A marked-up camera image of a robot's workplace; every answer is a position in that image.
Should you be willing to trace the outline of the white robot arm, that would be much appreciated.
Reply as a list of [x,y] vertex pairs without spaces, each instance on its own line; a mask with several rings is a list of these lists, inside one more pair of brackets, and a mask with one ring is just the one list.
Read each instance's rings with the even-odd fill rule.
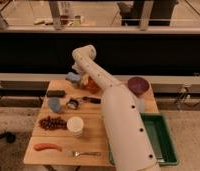
[[138,99],[94,62],[93,45],[76,48],[72,56],[72,68],[87,73],[103,91],[102,115],[116,171],[161,171],[138,111]]

